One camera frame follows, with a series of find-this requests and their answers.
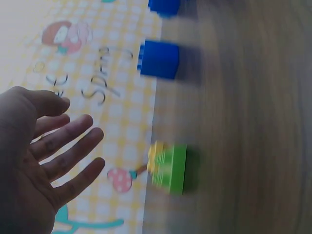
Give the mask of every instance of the wooden table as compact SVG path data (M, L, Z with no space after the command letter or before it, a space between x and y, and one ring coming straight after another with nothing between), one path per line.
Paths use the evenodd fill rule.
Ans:
M149 185L145 234L312 233L312 0L187 0L153 139L187 143L186 193Z

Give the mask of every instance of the toy block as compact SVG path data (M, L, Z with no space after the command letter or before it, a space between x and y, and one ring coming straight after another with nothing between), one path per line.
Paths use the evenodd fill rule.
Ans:
M151 11L161 16L175 16L180 8L180 0L149 0L148 6Z
M175 79L178 66L177 45L151 40L141 45L137 63L141 75Z
M186 150L186 145L178 145L155 155L158 170L153 172L153 185L168 193L183 193Z
M164 143L156 141L154 145L151 145L148 151L147 170L151 173L158 171L158 165L156 165L155 157L161 153L165 148Z

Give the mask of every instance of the fingernail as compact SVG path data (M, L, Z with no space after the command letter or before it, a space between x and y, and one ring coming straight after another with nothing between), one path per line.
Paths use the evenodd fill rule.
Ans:
M63 101L65 101L67 104L70 104L70 100L67 97L62 97Z

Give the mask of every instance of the cartoon girl illustration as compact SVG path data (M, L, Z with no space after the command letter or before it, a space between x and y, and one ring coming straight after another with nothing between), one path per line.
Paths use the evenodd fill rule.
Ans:
M64 20L50 24L42 34L42 43L56 46L58 52L64 55L77 52L82 46L92 40L92 29L85 22L72 24Z

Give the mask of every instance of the hand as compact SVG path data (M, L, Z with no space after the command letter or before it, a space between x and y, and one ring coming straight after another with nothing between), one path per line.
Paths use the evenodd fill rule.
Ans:
M70 122L63 114L69 105L68 99L50 91L14 87L0 95L0 233L51 233L59 208L78 196L102 171L105 161L96 158L64 185L51 186L98 145L103 139L100 128L92 129L71 149L39 165L92 126L88 115ZM54 129L58 130L31 143Z

